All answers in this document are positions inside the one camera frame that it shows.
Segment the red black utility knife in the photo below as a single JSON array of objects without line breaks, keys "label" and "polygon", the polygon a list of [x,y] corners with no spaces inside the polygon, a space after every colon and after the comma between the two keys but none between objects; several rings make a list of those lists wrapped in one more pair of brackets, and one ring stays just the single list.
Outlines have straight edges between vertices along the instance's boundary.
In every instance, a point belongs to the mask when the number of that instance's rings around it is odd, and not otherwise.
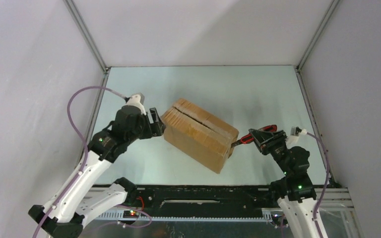
[{"label": "red black utility knife", "polygon": [[[277,131],[277,125],[272,124],[272,125],[264,126],[258,130],[266,131],[266,132],[276,132]],[[239,146],[241,144],[250,144],[253,141],[254,141],[254,138],[251,136],[250,133],[248,133],[247,135],[241,137],[239,140],[233,142],[231,144],[231,148],[234,148],[234,147]]]}]

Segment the brown cardboard express box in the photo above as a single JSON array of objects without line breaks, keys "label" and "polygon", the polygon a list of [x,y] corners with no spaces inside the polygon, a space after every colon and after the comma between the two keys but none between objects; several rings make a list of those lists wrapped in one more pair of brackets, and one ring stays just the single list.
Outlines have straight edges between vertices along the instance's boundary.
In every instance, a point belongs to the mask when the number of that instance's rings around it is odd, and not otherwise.
[{"label": "brown cardboard express box", "polygon": [[219,174],[233,154],[239,131],[198,105],[180,98],[161,116],[164,139]]}]

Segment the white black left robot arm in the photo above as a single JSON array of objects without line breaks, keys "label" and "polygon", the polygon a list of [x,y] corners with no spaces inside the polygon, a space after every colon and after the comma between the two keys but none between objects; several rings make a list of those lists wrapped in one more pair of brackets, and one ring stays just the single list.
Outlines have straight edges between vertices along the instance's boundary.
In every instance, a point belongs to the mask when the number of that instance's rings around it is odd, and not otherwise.
[{"label": "white black left robot arm", "polygon": [[44,230],[54,238],[77,238],[92,220],[111,207],[134,205],[137,187],[127,178],[115,180],[89,202],[82,200],[133,142],[161,136],[165,128],[156,108],[146,112],[142,107],[125,105],[118,110],[115,119],[86,145],[81,161],[53,198],[30,208],[28,214],[37,222],[33,237]]}]

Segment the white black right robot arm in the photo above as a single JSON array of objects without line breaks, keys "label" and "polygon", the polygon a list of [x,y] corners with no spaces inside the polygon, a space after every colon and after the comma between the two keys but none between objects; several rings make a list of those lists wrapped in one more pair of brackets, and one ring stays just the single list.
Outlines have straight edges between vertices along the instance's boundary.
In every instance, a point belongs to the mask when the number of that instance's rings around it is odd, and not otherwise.
[{"label": "white black right robot arm", "polygon": [[284,177],[269,186],[269,202],[280,207],[282,220],[295,238],[326,238],[318,197],[308,175],[310,152],[303,147],[287,146],[288,137],[282,130],[249,129],[249,135],[261,154],[271,155]]}]

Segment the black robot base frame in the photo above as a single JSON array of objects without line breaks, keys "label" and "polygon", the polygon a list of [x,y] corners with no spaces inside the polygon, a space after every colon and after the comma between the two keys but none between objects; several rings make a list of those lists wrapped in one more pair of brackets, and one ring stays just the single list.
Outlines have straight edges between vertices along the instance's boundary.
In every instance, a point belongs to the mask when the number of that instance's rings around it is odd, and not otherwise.
[{"label": "black robot base frame", "polygon": [[[91,201],[109,186],[103,186],[99,193],[84,198],[82,201]],[[265,210],[280,208],[277,202],[271,199],[268,192],[269,186],[136,184],[136,198],[113,206],[104,213],[116,208],[115,215],[111,217],[111,223],[136,229],[147,227],[158,220],[263,220]],[[280,228],[289,227],[287,221],[281,219],[282,216],[283,212],[280,216],[272,216],[270,221]]]}]

